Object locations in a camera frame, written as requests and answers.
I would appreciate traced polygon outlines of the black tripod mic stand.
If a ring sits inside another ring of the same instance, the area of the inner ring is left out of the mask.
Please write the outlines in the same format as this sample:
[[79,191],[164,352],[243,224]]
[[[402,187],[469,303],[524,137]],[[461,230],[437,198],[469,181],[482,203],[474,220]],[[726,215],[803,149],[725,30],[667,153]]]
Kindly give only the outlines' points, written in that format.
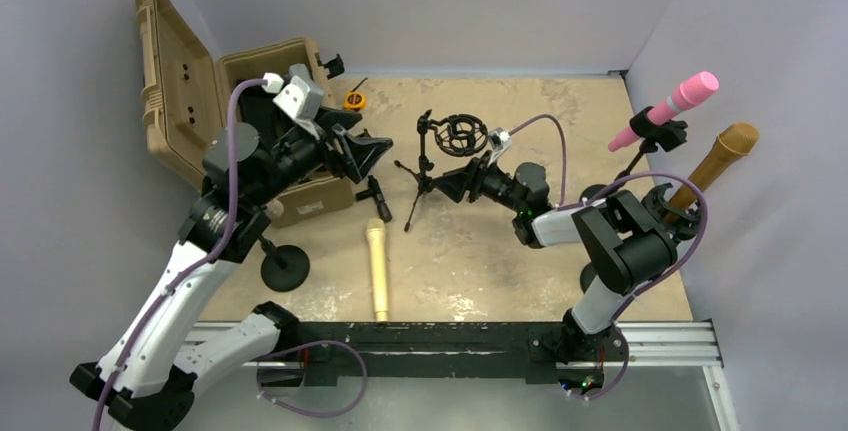
[[426,154],[426,136],[429,131],[434,132],[434,141],[437,147],[445,154],[452,157],[471,157],[479,153],[488,143],[488,128],[485,123],[476,116],[470,114],[453,114],[441,120],[431,118],[432,110],[425,111],[418,117],[416,131],[419,135],[419,157],[418,171],[405,166],[399,160],[394,164],[409,173],[417,183],[417,194],[404,225],[404,231],[408,232],[411,227],[412,217],[419,198],[435,190],[435,178],[428,175],[434,169],[434,163]]

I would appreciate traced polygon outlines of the cream beige microphone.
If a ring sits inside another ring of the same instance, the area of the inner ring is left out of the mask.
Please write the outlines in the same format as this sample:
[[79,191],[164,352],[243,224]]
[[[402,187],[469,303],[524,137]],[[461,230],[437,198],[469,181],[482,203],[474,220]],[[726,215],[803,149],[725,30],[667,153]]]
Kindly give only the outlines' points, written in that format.
[[365,236],[369,249],[374,318],[378,323],[385,323],[389,321],[385,223],[380,218],[369,219]]

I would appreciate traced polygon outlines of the black round-base mic stand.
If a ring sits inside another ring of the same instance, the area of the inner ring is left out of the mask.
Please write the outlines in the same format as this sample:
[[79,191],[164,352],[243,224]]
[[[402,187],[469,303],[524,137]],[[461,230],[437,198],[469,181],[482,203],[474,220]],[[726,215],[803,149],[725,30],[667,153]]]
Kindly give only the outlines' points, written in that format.
[[275,292],[290,292],[300,287],[308,278],[311,264],[308,255],[294,245],[275,245],[264,236],[259,244],[265,257],[260,274],[266,287]]

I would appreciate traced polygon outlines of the glitter microphone with grey head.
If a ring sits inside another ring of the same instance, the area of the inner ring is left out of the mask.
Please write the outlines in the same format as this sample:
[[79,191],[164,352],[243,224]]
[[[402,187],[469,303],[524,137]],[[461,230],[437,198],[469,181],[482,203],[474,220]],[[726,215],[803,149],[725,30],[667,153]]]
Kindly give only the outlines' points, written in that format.
[[284,205],[277,199],[272,199],[264,206],[266,214],[270,219],[278,219],[284,214]]

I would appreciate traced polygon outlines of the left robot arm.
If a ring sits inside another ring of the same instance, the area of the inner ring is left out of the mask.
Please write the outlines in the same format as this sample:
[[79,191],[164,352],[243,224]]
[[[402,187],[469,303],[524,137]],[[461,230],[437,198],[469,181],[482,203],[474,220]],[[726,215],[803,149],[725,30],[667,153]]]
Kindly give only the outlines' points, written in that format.
[[71,384],[122,430],[172,430],[210,385],[242,364],[298,352],[298,319],[256,306],[240,323],[192,351],[184,341],[219,287],[263,239],[268,204],[319,167],[360,182],[392,147],[355,134],[358,117],[323,108],[274,145],[251,125],[227,126],[207,152],[203,191],[180,228],[163,274],[118,342],[79,364]]

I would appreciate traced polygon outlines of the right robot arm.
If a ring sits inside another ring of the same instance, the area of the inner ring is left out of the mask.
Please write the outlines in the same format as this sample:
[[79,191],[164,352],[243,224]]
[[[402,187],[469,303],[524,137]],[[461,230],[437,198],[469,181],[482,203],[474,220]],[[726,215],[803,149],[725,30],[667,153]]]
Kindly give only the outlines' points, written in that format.
[[558,338],[542,344],[563,363],[598,349],[626,298],[678,260],[672,238],[629,191],[557,209],[549,200],[543,166],[524,162],[509,174],[487,157],[444,173],[433,186],[454,202],[485,197],[514,211],[514,233],[524,246],[583,245],[594,276],[583,297],[565,312]]

